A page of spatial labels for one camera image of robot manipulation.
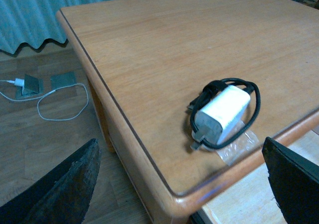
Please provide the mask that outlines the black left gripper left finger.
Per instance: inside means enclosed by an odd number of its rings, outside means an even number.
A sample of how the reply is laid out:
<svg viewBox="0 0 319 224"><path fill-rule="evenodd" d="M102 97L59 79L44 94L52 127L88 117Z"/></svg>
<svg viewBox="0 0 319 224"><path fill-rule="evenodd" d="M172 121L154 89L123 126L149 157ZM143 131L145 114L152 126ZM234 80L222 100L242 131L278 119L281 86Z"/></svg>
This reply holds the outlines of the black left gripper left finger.
<svg viewBox="0 0 319 224"><path fill-rule="evenodd" d="M97 183L101 151L89 140L0 208L2 224L80 224Z"/></svg>

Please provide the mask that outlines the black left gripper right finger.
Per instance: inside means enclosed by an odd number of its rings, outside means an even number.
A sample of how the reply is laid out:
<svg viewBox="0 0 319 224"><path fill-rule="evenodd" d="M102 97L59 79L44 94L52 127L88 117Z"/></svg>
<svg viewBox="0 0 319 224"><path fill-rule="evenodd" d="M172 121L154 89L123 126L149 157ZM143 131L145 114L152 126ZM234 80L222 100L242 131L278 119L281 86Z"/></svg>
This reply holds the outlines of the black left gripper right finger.
<svg viewBox="0 0 319 224"><path fill-rule="evenodd" d="M266 137L262 154L269 183L285 221L319 222L319 166Z"/></svg>

